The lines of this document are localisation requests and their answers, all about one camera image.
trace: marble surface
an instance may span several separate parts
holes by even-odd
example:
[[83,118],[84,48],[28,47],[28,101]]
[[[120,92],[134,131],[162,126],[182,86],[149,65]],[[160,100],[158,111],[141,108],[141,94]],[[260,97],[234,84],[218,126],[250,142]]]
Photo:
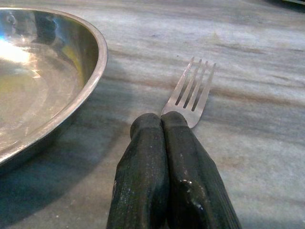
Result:
[[192,56],[217,63],[193,130],[244,229],[305,228],[305,8],[280,0],[5,0],[82,17],[104,77],[52,147],[0,177],[1,229],[105,228],[133,120],[160,114]]

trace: table surface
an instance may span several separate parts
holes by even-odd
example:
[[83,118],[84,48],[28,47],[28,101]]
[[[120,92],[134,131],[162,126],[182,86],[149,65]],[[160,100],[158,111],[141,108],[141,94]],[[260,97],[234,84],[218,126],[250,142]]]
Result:
[[305,8],[280,0],[7,0],[105,36],[105,74],[48,150],[0,177],[0,228],[105,228],[133,120],[160,111],[192,56],[217,63],[193,129],[244,229],[305,228]]

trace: metal plate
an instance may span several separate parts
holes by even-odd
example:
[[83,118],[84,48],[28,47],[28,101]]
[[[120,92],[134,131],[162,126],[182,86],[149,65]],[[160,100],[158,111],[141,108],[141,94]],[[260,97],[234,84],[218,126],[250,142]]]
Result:
[[86,100],[106,63],[106,41],[88,22],[56,10],[1,8],[0,168],[33,154],[28,148]]

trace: metal fork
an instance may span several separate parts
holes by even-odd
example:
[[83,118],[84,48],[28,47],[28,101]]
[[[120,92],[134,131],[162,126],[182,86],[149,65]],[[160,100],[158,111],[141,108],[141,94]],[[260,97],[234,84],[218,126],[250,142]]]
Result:
[[206,101],[208,99],[208,94],[211,88],[212,78],[216,66],[216,64],[213,65],[205,87],[203,88],[201,95],[199,95],[199,89],[203,80],[203,75],[208,67],[208,61],[206,61],[201,73],[199,74],[199,77],[197,77],[198,79],[196,80],[196,76],[198,74],[200,66],[202,65],[202,59],[200,59],[198,62],[198,66],[196,67],[186,86],[186,89],[182,92],[183,86],[184,84],[186,84],[186,79],[189,76],[190,69],[194,63],[194,59],[195,58],[193,57],[187,65],[171,97],[169,98],[162,110],[163,115],[170,111],[179,112],[184,116],[190,128],[193,128],[199,122],[200,117],[203,113]]

